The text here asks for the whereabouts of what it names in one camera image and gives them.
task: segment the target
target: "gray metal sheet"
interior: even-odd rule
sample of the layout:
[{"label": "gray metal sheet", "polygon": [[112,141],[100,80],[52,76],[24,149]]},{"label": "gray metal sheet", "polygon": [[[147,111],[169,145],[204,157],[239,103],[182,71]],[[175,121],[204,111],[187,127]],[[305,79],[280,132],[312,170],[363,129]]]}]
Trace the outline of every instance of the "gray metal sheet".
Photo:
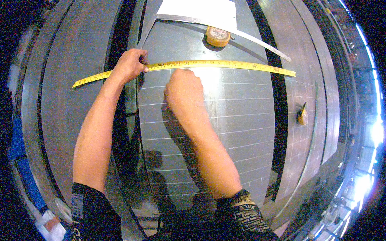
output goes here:
[{"label": "gray metal sheet", "polygon": [[[47,156],[67,203],[71,200],[76,139],[103,82],[78,88],[72,88],[72,84],[103,72],[120,5],[119,0],[76,1],[57,32],[48,57],[42,89],[42,127]],[[122,230],[130,230],[123,232],[124,238],[128,235],[126,238],[142,240],[143,235],[127,212],[115,168],[110,167],[107,181],[107,198],[122,218]]]},{"label": "gray metal sheet", "polygon": [[306,5],[299,0],[292,0],[300,16],[307,25],[312,41],[318,52],[319,62],[322,67],[324,83],[327,95],[327,135],[322,163],[325,163],[337,149],[339,136],[339,93],[338,83],[332,63],[330,51],[328,50],[323,34],[318,24],[312,17]]},{"label": "gray metal sheet", "polygon": [[[144,26],[157,12],[161,0],[148,1]],[[238,29],[260,38],[254,18],[245,1],[236,3]],[[202,43],[206,27],[197,24],[163,21],[156,22],[143,49],[149,51],[150,63],[225,59],[267,64],[261,46],[238,36],[221,51],[209,50]],[[204,98],[213,128],[219,134],[237,167],[245,186],[259,203],[265,197],[272,164],[274,140],[274,105],[270,74],[260,71],[223,68],[192,68],[201,78]],[[149,172],[155,199],[162,197],[177,209],[214,208],[209,199],[197,202],[201,179],[194,168],[192,145],[175,117],[164,103],[163,90],[171,70],[145,74],[138,93],[142,144],[145,163],[156,168]]]},{"label": "gray metal sheet", "polygon": [[65,219],[54,201],[56,198],[55,191],[51,188],[51,180],[48,177],[49,174],[47,173],[40,147],[38,98],[41,91],[39,85],[41,81],[43,81],[41,74],[44,72],[44,60],[50,47],[50,41],[70,3],[69,1],[60,1],[57,3],[40,30],[39,36],[31,51],[24,76],[21,110],[24,145],[32,175],[48,208],[62,220]]},{"label": "gray metal sheet", "polygon": [[[312,130],[316,121],[316,133],[324,142],[326,109],[324,99],[323,77],[315,47],[309,32],[299,13],[289,0],[258,1],[275,37],[277,47],[287,54],[292,62],[282,60],[283,68],[296,71],[294,78],[285,77],[288,97],[288,142],[283,176],[276,200],[291,193],[306,163],[309,153]],[[307,101],[308,124],[300,126],[296,113]],[[323,150],[315,159],[321,159]]]}]

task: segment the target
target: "measuring tape blade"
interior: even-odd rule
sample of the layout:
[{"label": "measuring tape blade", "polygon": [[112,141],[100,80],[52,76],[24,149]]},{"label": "measuring tape blade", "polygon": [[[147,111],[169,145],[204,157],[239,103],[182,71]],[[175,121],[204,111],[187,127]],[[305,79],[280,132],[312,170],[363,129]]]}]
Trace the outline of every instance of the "measuring tape blade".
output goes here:
[{"label": "measuring tape blade", "polygon": [[[164,69],[182,69],[182,68],[195,68],[195,67],[219,67],[219,68],[233,68],[233,69],[249,69],[271,73],[278,73],[288,76],[296,77],[296,72],[272,67],[264,64],[255,64],[241,61],[228,61],[228,60],[186,60],[186,61],[173,61],[160,64],[150,64],[147,66],[149,71],[158,71]],[[112,71],[96,74],[74,83],[73,88],[82,84],[90,83],[100,79],[105,79],[110,76]]]}]

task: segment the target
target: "fluorescent light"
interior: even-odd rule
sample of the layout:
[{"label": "fluorescent light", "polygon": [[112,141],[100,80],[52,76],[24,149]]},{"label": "fluorescent light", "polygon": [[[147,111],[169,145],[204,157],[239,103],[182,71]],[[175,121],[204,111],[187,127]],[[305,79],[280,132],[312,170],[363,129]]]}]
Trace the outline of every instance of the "fluorescent light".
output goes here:
[{"label": "fluorescent light", "polygon": [[343,6],[345,9],[347,9],[346,4],[344,4],[344,2],[342,2],[342,0],[339,0],[339,2],[342,4],[342,6]]},{"label": "fluorescent light", "polygon": [[371,62],[371,67],[372,67],[373,69],[375,69],[374,60],[372,59],[371,52],[370,52],[370,49],[369,49],[368,46],[366,46],[366,50],[367,50],[367,54],[369,55],[369,59],[370,59],[370,62]]},{"label": "fluorescent light", "polygon": [[363,203],[363,198],[365,194],[369,191],[370,189],[370,175],[364,175],[364,176],[356,176],[355,180],[355,186],[354,186],[354,201],[358,202],[360,201],[359,204],[359,210],[362,209],[362,203]]},{"label": "fluorescent light", "polygon": [[362,32],[361,27],[360,27],[358,24],[355,24],[355,26],[357,27],[357,30],[358,30],[358,32],[359,32],[359,35],[361,36],[362,41],[363,41],[364,45],[366,46],[366,45],[367,45],[367,41],[366,41],[366,38],[365,38],[364,35],[363,35],[363,32]]},{"label": "fluorescent light", "polygon": [[340,229],[340,227],[343,225],[343,222],[339,222],[338,226],[335,228],[334,230],[334,234],[337,234],[338,230]]},{"label": "fluorescent light", "polygon": [[346,214],[346,216],[344,216],[344,219],[343,221],[345,221],[346,219],[348,219],[350,217],[350,214],[351,214],[351,210],[349,210]]},{"label": "fluorescent light", "polygon": [[378,80],[375,79],[374,83],[375,83],[375,93],[377,94],[377,114],[380,115],[381,114],[381,94],[379,91]]},{"label": "fluorescent light", "polygon": [[338,191],[335,193],[335,196],[338,196],[338,193],[339,193],[340,189],[342,188],[343,183],[344,183],[344,181],[342,182],[342,184],[341,184],[340,187],[338,188]]},{"label": "fluorescent light", "polygon": [[359,208],[358,208],[358,213],[361,212],[362,210],[362,207],[363,207],[363,200],[364,200],[364,196],[359,200]]},{"label": "fluorescent light", "polygon": [[374,142],[374,147],[378,148],[379,143],[383,143],[383,125],[382,125],[382,119],[381,116],[378,114],[377,120],[372,126],[371,129],[371,138]]},{"label": "fluorescent light", "polygon": [[369,166],[369,171],[368,172],[371,172],[372,167],[374,166],[375,155],[376,154],[377,154],[377,149],[374,149],[374,151],[372,152],[372,157],[371,157],[371,162],[370,162],[370,166]]},{"label": "fluorescent light", "polygon": [[318,234],[320,233],[320,231],[323,229],[324,227],[324,224],[322,224],[322,226],[320,227],[320,229],[315,233],[315,236],[318,236]]},{"label": "fluorescent light", "polygon": [[372,70],[372,74],[374,75],[374,79],[378,79],[377,71],[375,69]]},{"label": "fluorescent light", "polygon": [[344,225],[344,228],[343,228],[343,231],[342,231],[342,234],[340,235],[340,237],[343,237],[344,233],[346,232],[347,227],[349,225],[349,221],[350,221],[350,217],[346,220],[346,224]]},{"label": "fluorescent light", "polygon": [[357,206],[358,202],[352,202],[350,201],[350,209],[354,209]]}]

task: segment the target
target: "fingers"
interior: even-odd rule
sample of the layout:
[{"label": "fingers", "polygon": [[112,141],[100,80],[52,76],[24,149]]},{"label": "fingers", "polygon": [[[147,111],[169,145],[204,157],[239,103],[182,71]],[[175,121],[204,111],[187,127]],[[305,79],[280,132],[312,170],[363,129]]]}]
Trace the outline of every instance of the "fingers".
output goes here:
[{"label": "fingers", "polygon": [[146,65],[143,65],[144,66],[144,68],[143,68],[143,72],[145,72],[145,73],[147,73],[147,72],[149,72],[149,68],[146,66]]},{"label": "fingers", "polygon": [[173,75],[179,75],[179,74],[183,74],[183,75],[193,75],[195,76],[194,72],[191,71],[190,69],[176,69],[174,72],[173,72]]},{"label": "fingers", "polygon": [[140,55],[139,56],[139,62],[141,64],[145,64],[145,65],[149,64],[149,61],[147,59],[147,55]]},{"label": "fingers", "polygon": [[147,50],[144,50],[144,49],[137,49],[139,55],[141,56],[147,56]]}]

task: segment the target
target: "blue object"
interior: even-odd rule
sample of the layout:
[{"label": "blue object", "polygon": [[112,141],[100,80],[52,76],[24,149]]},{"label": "blue object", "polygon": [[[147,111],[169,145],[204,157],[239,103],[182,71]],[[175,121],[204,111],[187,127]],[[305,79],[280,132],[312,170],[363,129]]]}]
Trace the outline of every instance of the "blue object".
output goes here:
[{"label": "blue object", "polygon": [[14,129],[12,133],[11,150],[8,152],[8,159],[13,160],[25,155],[23,140],[23,128],[21,118],[14,118]]},{"label": "blue object", "polygon": [[8,152],[8,159],[15,160],[17,170],[24,184],[24,188],[31,198],[32,203],[38,210],[41,210],[46,204],[41,196],[39,189],[36,186],[29,167],[28,159],[25,153],[22,120],[20,117],[14,118],[14,128],[12,133],[11,149]]}]

